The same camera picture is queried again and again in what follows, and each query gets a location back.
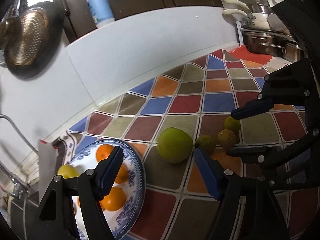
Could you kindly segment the small green citrus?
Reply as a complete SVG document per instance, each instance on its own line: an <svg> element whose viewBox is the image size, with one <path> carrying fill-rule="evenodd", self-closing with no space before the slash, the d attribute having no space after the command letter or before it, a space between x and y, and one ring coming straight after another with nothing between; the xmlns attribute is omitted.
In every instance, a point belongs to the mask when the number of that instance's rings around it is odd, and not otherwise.
<svg viewBox="0 0 320 240"><path fill-rule="evenodd" d="M217 138L212 135L202 135L195 142L195 147L200 148L202 153L212 155L216 148Z"/></svg>

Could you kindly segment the orange on plate front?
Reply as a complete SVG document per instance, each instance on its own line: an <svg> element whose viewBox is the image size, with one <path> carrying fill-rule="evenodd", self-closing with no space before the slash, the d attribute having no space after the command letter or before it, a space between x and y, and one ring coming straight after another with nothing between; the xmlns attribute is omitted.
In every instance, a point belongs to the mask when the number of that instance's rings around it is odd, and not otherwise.
<svg viewBox="0 0 320 240"><path fill-rule="evenodd" d="M126 200L127 196L122 188L112 187L109 195L100 201L100 206L103 210L114 212L121 209L125 205Z"/></svg>

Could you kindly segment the orange on plate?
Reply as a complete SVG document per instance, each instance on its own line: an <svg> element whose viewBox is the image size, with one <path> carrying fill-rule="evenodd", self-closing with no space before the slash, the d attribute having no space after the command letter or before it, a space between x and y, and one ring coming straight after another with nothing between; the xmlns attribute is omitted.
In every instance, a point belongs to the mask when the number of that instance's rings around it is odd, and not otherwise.
<svg viewBox="0 0 320 240"><path fill-rule="evenodd" d="M125 164L122 164L114 182L117 184L122 184L125 183L128 179L129 172L127 166Z"/></svg>
<svg viewBox="0 0 320 240"><path fill-rule="evenodd" d="M112 153L113 149L114 149L114 146L109 144L100 145L95 155L97 162L107 159L108 156Z"/></svg>
<svg viewBox="0 0 320 240"><path fill-rule="evenodd" d="M122 188L112 187L109 195L100 201L100 206L103 210L114 212L121 209L125 205L126 200L127 196Z"/></svg>

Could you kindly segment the orange on plate top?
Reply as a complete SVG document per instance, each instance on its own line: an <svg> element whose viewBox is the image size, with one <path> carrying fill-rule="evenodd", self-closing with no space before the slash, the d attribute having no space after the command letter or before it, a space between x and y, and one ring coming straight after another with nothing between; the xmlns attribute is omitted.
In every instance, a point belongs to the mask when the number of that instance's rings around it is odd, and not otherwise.
<svg viewBox="0 0 320 240"><path fill-rule="evenodd" d="M100 145L95 155L97 162L107 159L108 156L112 153L113 149L114 149L114 146L109 144Z"/></svg>

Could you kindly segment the brownish green citrus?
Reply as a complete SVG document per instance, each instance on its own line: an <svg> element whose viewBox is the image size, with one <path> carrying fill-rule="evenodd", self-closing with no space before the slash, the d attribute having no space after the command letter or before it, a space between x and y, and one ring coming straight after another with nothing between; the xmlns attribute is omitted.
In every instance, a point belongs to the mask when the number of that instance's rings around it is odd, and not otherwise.
<svg viewBox="0 0 320 240"><path fill-rule="evenodd" d="M217 135L217 142L223 149L228 150L236 144L236 135L230 129L223 129Z"/></svg>

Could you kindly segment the cream handled pot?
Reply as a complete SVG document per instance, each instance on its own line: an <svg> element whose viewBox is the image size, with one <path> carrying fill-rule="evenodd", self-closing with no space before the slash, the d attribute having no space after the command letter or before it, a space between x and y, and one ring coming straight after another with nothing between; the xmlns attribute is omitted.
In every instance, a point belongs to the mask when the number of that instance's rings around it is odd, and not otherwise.
<svg viewBox="0 0 320 240"><path fill-rule="evenodd" d="M268 5L260 3L257 0L255 3L244 3L240 0L224 0L228 4L238 5L244 10L239 9L225 9L223 10L224 15L240 14L247 18L247 25L250 28L271 30L270 24L267 20L269 14L272 13L271 8Z"/></svg>

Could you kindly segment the black frying pan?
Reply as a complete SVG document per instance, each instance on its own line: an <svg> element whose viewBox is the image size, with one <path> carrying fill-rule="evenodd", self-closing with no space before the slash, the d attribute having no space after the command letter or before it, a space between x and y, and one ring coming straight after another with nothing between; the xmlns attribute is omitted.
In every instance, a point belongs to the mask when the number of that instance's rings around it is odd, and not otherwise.
<svg viewBox="0 0 320 240"><path fill-rule="evenodd" d="M63 12L54 2L40 2L1 23L1 50L9 72L19 79L40 74L61 40Z"/></svg>

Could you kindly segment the blue white soap bottle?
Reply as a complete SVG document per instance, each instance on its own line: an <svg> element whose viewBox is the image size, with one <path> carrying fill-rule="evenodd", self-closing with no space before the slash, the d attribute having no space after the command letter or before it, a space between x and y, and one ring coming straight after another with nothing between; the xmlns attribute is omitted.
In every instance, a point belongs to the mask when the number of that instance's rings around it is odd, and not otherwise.
<svg viewBox="0 0 320 240"><path fill-rule="evenodd" d="M86 2L97 28L114 22L114 15L108 0L86 0Z"/></svg>

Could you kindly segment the green persimmon with calyx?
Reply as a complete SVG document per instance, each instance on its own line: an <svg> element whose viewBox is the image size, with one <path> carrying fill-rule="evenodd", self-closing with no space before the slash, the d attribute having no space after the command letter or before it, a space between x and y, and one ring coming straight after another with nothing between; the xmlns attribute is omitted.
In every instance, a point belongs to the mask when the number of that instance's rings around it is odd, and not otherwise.
<svg viewBox="0 0 320 240"><path fill-rule="evenodd" d="M241 128L241 123L239 120L235 120L231 116L228 116L223 122L223 128L229 129L235 134L238 134Z"/></svg>

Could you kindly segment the blue white porcelain plate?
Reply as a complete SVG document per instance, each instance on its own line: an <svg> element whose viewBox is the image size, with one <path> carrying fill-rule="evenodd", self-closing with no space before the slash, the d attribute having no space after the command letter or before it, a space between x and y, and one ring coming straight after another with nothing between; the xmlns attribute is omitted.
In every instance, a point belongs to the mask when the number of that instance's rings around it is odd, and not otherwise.
<svg viewBox="0 0 320 240"><path fill-rule="evenodd" d="M123 164L129 173L129 178L126 182L121 184L114 183L115 187L122 188L126 194L124 206L117 211L103 211L114 238L122 239L129 233L138 219L145 198L145 170L137 151L125 141L113 138L104 139L77 150L69 164L74 166L79 173L83 173L90 168L96 168L98 165L95 157L96 151L103 144L120 146L123 149Z"/></svg>

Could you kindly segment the large green apple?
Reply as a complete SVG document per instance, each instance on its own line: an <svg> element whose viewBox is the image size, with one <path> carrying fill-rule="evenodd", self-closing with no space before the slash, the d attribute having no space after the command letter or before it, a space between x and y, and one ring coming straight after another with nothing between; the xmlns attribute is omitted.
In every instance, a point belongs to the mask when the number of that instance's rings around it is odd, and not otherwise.
<svg viewBox="0 0 320 240"><path fill-rule="evenodd" d="M169 127L161 132L157 140L159 155L171 164L178 164L189 158L193 151L193 139L185 131Z"/></svg>

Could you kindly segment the orange on plate left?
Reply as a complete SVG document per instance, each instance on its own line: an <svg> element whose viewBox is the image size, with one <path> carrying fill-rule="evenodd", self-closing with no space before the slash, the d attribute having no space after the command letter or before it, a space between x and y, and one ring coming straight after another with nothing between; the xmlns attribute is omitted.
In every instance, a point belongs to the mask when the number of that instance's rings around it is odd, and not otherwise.
<svg viewBox="0 0 320 240"><path fill-rule="evenodd" d="M125 183L128 179L129 172L127 166L125 164L122 164L114 182L117 184L122 184Z"/></svg>

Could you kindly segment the colourful diamond pattern mat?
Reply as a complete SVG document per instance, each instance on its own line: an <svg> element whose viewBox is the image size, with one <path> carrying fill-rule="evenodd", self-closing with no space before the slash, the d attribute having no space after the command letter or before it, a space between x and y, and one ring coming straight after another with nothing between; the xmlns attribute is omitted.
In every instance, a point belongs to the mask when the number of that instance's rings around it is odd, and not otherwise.
<svg viewBox="0 0 320 240"><path fill-rule="evenodd" d="M146 197L139 219L123 239L205 239L218 202L209 196L193 157L173 166L157 153L161 131L176 127L193 139L217 135L237 94L259 93L263 77L290 64L279 57L254 55L240 46L219 49L116 97L74 124L53 145L64 157L101 139L131 144L144 163ZM259 125L241 121L237 146L283 146L276 112L295 112L304 121L304 108L275 105Z"/></svg>

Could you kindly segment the yellow apple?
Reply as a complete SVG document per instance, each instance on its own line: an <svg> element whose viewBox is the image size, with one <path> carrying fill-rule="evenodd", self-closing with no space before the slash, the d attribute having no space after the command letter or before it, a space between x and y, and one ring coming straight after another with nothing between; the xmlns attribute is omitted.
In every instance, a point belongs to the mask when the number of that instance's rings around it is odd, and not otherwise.
<svg viewBox="0 0 320 240"><path fill-rule="evenodd" d="M68 179L68 178L78 177L80 176L80 173L72 165L66 164L66 165L62 165L58 169L57 175L61 175L64 179Z"/></svg>

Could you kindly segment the steel pot stack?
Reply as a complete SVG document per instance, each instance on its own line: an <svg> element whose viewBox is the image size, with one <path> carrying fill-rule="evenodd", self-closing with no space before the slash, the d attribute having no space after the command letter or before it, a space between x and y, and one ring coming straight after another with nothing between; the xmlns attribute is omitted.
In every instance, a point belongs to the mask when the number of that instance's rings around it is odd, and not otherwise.
<svg viewBox="0 0 320 240"><path fill-rule="evenodd" d="M250 53L282 57L297 62L305 57L301 46L292 40L266 32L242 31L244 45Z"/></svg>

